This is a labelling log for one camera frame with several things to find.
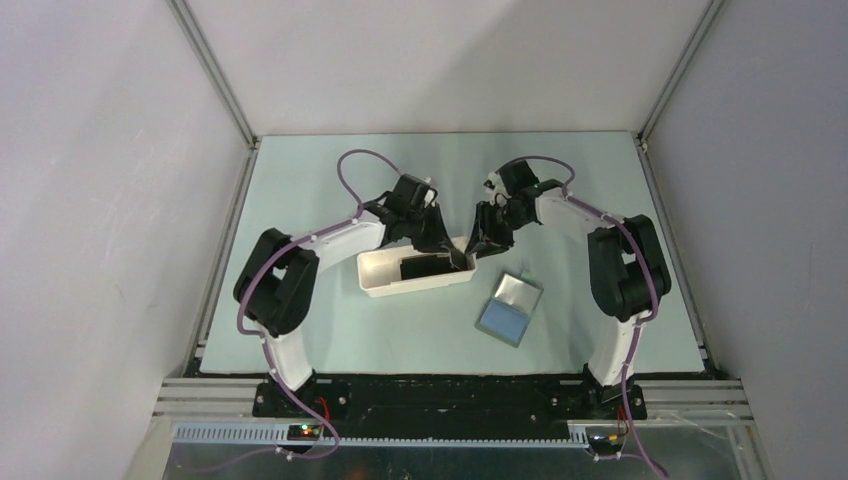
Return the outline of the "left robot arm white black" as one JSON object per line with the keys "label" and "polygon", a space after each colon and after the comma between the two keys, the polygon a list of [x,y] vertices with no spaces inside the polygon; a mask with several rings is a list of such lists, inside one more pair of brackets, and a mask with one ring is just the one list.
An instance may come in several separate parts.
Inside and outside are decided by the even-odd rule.
{"label": "left robot arm white black", "polygon": [[316,390],[306,382],[313,368],[301,326],[320,273],[403,239],[420,254],[445,258],[453,271],[468,267],[468,257],[446,231],[436,198],[429,183],[403,174],[391,190],[335,225],[298,239],[275,228],[260,235],[233,289],[239,304],[236,326],[241,334],[259,338],[271,377],[281,385],[277,402],[290,415],[304,416],[316,403]]}

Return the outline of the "white plastic bin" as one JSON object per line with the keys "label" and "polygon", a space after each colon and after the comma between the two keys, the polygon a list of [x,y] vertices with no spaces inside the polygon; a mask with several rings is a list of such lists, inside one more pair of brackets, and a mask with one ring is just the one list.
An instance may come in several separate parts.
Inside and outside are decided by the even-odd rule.
{"label": "white plastic bin", "polygon": [[422,255],[411,245],[360,253],[356,257],[360,289],[372,298],[386,297],[468,282],[477,271],[476,257],[471,255],[466,270],[403,279],[401,262]]}

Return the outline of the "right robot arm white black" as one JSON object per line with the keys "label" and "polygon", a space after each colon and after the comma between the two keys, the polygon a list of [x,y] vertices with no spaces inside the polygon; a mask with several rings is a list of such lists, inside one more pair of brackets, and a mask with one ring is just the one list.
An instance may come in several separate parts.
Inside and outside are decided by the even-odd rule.
{"label": "right robot arm white black", "polygon": [[591,416],[606,418],[632,387],[640,331],[671,289],[669,269],[649,217],[623,217],[594,206],[568,182],[540,180],[530,160],[518,157],[488,175],[489,197],[476,206],[466,252],[478,259],[505,253],[515,232],[531,223],[585,243],[592,297],[615,321],[584,366],[581,402]]}

